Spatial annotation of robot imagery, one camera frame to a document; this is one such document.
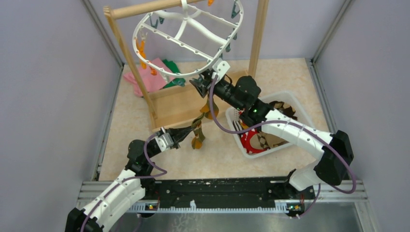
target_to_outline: beige floor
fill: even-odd
[[[231,71],[248,67],[249,61],[229,61]],[[182,72],[200,65],[198,62],[179,63]],[[312,118],[317,129],[328,131],[321,105],[313,86],[308,67],[303,58],[260,60],[255,77],[262,89],[261,96],[281,90],[292,91]],[[220,122],[227,127],[226,118]],[[100,180],[113,180],[127,163],[128,144],[134,139],[145,140],[151,132],[148,128],[147,105],[134,96],[132,86],[122,80],[119,87],[113,120],[102,163]],[[193,150],[190,142],[193,133],[181,142],[178,150],[166,151],[152,160],[166,169],[168,174],[158,179],[188,179],[217,177],[251,177],[287,175],[294,168],[301,168],[313,157],[304,150],[290,146],[278,152],[256,159],[245,158],[230,134],[222,132],[213,122],[203,124],[206,136],[203,147]]]

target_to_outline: gray wall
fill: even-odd
[[[360,0],[319,62],[353,168],[384,231],[408,231],[410,191],[410,1]]]
[[[115,41],[114,44],[123,61],[125,59],[103,15],[103,7],[110,5],[115,9],[147,1],[149,0],[90,0],[112,40]],[[208,7],[206,2],[197,3],[195,6],[219,17],[230,19],[233,0],[216,0],[211,7]],[[238,39],[231,44],[231,52],[223,54],[224,59],[248,59],[250,57],[258,0],[241,0],[241,2],[245,9],[244,22],[239,30]],[[260,58],[312,57],[342,3],[343,0],[271,0]],[[173,11],[181,11],[181,9],[176,7]],[[131,49],[132,34],[142,17],[143,15],[139,15],[118,21]],[[207,20],[207,18],[200,20],[218,35],[226,32],[225,28],[216,27],[212,20]],[[180,23],[165,21],[163,25],[159,25],[158,29],[173,32],[170,34],[175,35],[179,25]],[[184,35],[190,34],[192,30],[187,29],[186,32]],[[211,43],[202,36],[194,36],[194,33],[189,36],[184,35],[181,39],[187,44],[197,45],[204,51],[212,47]],[[200,60],[192,52],[187,52],[179,46],[172,46],[172,43],[164,43],[163,38],[150,35],[148,35],[145,51],[148,59],[160,57],[176,61]]]
[[[63,231],[119,66],[79,0],[0,8],[0,231]]]

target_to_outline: wooden base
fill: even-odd
[[[232,72],[228,75],[232,78],[233,84],[236,84],[240,77],[248,75],[248,71]],[[199,110],[206,104],[206,98],[201,98],[190,83],[185,87],[174,86],[148,95],[152,99],[157,115],[157,118],[154,118],[152,113],[149,113],[152,131],[158,131],[161,127],[186,127],[201,114]],[[215,97],[214,101],[219,108],[218,118],[224,117],[230,105],[218,97]]]

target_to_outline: brown cloth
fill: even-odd
[[[215,116],[218,116],[219,108],[215,104],[215,101],[212,101],[212,105],[214,106]],[[206,100],[206,104],[202,107],[202,109],[199,110],[199,112],[205,113],[205,117],[212,120],[211,108],[209,108],[209,96],[208,96],[208,99]]]
[[[206,100],[206,104],[199,110],[199,112],[201,112],[202,114],[192,121],[191,126],[192,128],[195,128],[193,130],[195,137],[192,139],[192,142],[191,142],[193,149],[200,149],[202,147],[202,143],[205,140],[205,136],[202,133],[202,119],[206,117],[212,120],[212,114],[211,114],[211,109],[209,107],[209,104],[210,102],[209,102],[209,96],[208,96],[208,99]],[[219,113],[218,106],[215,104],[214,101],[212,105],[214,107],[215,116],[218,116],[218,113]]]
[[[205,140],[205,136],[202,133],[202,118],[204,118],[205,113],[202,113],[199,117],[192,121],[191,127],[195,128],[193,133],[195,137],[192,139],[191,145],[193,149],[200,149],[202,147],[202,143]]]
[[[294,115],[296,111],[291,105],[283,101],[272,101],[269,104],[287,117],[297,120],[297,117]],[[264,132],[259,132],[256,136],[253,136],[250,139],[250,145],[255,149],[274,148],[287,143],[288,141],[284,139]]]

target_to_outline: green clip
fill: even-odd
[[[223,59],[223,52],[221,52],[220,53],[220,56],[219,56],[221,59]]]
[[[225,51],[226,51],[226,52],[230,52],[230,51],[231,51],[231,43],[229,43],[228,46],[226,46]]]
[[[161,23],[161,24],[163,24],[163,23],[164,23],[165,18],[163,18],[163,17],[159,17],[159,18],[160,18],[160,23]]]
[[[236,2],[237,2],[237,0],[235,0],[235,2],[234,2],[234,6],[232,8],[231,18],[235,18],[239,14],[239,12],[241,12],[241,10],[236,11]]]
[[[238,33],[236,33],[232,39],[233,39],[233,40],[236,40],[237,38],[238,38]]]
[[[151,27],[157,29],[157,27],[158,27],[158,20],[155,22],[155,25],[152,24],[151,15],[150,15],[150,16],[149,16],[149,22],[151,23]]]

